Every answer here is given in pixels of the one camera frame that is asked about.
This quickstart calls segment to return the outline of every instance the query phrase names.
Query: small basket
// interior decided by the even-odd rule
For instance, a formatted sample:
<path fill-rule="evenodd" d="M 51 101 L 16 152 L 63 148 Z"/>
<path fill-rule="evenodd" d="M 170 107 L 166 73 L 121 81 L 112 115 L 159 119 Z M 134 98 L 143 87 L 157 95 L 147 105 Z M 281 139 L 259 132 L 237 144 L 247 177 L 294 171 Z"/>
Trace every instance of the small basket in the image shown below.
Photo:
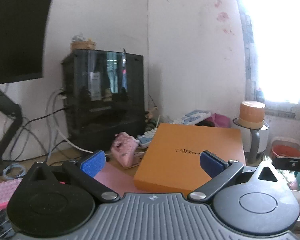
<path fill-rule="evenodd" d="M 96 49 L 96 43 L 90 39 L 88 41 L 73 41 L 71 51 L 74 49 Z"/>

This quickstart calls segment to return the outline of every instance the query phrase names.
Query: black circular base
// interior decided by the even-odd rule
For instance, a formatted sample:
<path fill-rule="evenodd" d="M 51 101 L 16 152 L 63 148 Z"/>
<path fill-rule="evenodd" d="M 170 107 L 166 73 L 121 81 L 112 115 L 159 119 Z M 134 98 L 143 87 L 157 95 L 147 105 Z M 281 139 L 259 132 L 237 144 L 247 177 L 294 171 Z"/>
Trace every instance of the black circular base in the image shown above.
<path fill-rule="evenodd" d="M 94 200 L 85 190 L 42 181 L 12 198 L 7 214 L 14 228 L 23 234 L 47 238 L 78 229 L 89 220 L 94 209 Z"/>
<path fill-rule="evenodd" d="M 270 236 L 289 230 L 298 219 L 298 202 L 292 194 L 286 196 L 289 189 L 281 188 L 281 182 L 278 186 L 266 182 L 260 187 L 247 182 L 224 188 L 213 199 L 215 214 L 229 227 L 249 235 Z"/>

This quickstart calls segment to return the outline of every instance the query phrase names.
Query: monitor arm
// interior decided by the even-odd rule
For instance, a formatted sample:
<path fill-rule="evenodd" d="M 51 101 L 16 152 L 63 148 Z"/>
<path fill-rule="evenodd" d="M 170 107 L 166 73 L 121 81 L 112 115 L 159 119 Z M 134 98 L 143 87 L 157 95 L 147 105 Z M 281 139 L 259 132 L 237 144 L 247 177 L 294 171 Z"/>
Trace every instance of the monitor arm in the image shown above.
<path fill-rule="evenodd" d="M 11 161 L 3 161 L 2 155 L 4 154 L 10 141 L 13 139 L 14 135 L 18 131 L 19 127 L 22 125 L 22 112 L 21 112 L 20 105 L 15 104 L 1 90 L 0 90 L 0 112 L 5 114 L 6 116 L 12 117 L 12 119 L 14 120 L 0 141 L 0 176 L 1 176 L 2 171 L 11 163 Z"/>

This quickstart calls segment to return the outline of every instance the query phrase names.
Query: bright window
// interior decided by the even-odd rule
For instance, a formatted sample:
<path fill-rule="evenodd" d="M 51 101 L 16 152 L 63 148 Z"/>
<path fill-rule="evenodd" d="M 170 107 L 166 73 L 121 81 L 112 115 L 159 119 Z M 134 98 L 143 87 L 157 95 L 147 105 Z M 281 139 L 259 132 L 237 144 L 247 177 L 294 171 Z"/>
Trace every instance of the bright window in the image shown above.
<path fill-rule="evenodd" d="M 258 55 L 258 84 L 265 99 L 300 99 L 300 0 L 243 0 Z"/>

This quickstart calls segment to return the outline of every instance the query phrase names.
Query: computer tower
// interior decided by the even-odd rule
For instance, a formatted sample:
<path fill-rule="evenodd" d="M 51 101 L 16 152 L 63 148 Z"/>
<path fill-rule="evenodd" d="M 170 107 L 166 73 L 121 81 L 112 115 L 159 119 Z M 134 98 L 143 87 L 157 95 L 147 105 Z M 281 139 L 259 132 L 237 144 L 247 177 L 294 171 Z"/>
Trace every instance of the computer tower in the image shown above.
<path fill-rule="evenodd" d="M 119 132 L 145 132 L 143 56 L 75 49 L 63 61 L 70 140 L 108 150 Z"/>

